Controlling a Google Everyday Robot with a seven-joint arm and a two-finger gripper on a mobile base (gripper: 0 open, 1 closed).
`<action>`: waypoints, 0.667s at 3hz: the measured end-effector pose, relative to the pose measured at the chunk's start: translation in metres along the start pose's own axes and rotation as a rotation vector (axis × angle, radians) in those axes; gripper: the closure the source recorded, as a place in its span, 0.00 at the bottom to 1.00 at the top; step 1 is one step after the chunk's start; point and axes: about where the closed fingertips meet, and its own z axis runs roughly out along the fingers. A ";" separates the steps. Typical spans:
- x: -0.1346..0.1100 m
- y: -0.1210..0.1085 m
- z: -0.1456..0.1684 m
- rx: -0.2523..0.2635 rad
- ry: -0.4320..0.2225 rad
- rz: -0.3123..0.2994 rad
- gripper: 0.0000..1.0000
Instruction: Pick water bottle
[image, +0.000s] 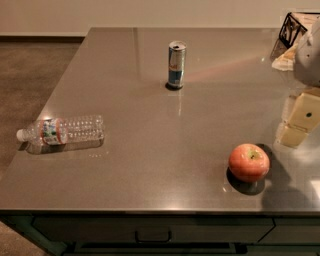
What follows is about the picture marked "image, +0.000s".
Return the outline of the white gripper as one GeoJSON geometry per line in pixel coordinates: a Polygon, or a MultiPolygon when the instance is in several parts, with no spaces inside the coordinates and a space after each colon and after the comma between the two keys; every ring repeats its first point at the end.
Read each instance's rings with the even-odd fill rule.
{"type": "MultiPolygon", "coordinates": [[[[294,59],[294,76],[307,86],[320,86],[320,19],[300,39],[294,59]]],[[[302,92],[284,103],[279,143],[297,148],[320,124],[320,95],[302,92]]]]}

